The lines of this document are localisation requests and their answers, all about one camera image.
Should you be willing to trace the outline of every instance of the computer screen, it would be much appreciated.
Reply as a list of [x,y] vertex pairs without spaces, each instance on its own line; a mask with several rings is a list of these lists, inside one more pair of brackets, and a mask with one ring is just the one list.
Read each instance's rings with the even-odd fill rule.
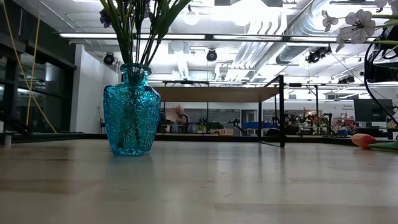
[[[392,100],[378,99],[378,102],[391,114],[394,114]],[[386,121],[387,114],[372,99],[354,100],[355,121]]]

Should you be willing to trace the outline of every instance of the flower stem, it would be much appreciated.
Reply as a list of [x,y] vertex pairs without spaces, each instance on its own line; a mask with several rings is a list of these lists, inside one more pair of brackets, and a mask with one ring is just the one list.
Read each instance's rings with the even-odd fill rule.
[[373,19],[398,19],[395,15],[372,15]]
[[397,25],[398,25],[398,21],[394,21],[394,22],[389,22],[389,23],[384,24],[384,25],[376,26],[376,28],[383,28],[383,27],[390,27],[390,26],[397,26]]
[[389,45],[398,45],[398,41],[394,40],[376,40],[373,41],[375,44],[389,44]]

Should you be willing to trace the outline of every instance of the white wall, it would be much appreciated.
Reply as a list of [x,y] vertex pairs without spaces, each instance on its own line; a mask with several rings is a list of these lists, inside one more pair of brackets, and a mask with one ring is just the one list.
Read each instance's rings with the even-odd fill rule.
[[104,87],[116,84],[118,74],[116,69],[87,53],[82,45],[76,46],[75,65],[78,68],[73,76],[70,131],[98,133],[100,118],[104,119]]

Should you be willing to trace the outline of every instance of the spotlight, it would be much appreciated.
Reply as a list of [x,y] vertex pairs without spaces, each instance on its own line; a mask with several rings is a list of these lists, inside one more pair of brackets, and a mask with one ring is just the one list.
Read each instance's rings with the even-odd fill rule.
[[349,77],[347,77],[347,83],[354,83],[355,79],[354,76],[350,75]]
[[326,57],[326,55],[331,53],[331,48],[329,47],[318,47],[316,50],[310,51],[310,55],[305,58],[308,63],[317,63],[319,60]]
[[106,53],[106,56],[104,58],[105,65],[113,65],[114,61],[115,61],[115,59],[113,56],[113,52]]
[[214,62],[217,60],[217,53],[215,49],[210,49],[207,53],[206,59],[208,62]]

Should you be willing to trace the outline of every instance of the vase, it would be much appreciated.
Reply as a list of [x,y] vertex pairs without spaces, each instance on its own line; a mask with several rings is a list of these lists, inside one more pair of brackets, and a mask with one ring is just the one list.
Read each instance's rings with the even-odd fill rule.
[[150,150],[160,119],[160,95],[148,85],[148,66],[125,63],[123,83],[104,89],[106,134],[115,156],[142,156]]

